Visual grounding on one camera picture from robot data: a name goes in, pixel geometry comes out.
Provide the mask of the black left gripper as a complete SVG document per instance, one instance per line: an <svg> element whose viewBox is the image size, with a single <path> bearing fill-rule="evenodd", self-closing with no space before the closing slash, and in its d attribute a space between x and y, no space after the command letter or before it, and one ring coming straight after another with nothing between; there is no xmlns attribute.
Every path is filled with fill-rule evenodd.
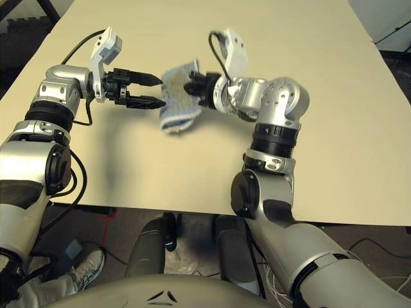
<svg viewBox="0 0 411 308"><path fill-rule="evenodd" d="M162 80L149 73L114 68L113 71L105 73L103 78L105 97L116 105L128 105L128 108L133 109L153 110L166 105L165 101L153 96L130 96L127 87L131 83L142 86L156 86L161 85Z"/></svg>

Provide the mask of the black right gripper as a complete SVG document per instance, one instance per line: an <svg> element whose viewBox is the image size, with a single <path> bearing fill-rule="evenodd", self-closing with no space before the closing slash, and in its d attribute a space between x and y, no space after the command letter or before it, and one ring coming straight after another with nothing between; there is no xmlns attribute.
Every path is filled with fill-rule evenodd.
<svg viewBox="0 0 411 308"><path fill-rule="evenodd" d="M192 81L198 81L200 83L200 101L198 102L199 105L207 108L214 108L215 105L213 100L213 92L216 82L220 78L220 74L208 72L203 75L198 71L191 71L189 78L191 82L187 82L184 85L184 90L190 96L197 96L198 85L197 82Z"/></svg>

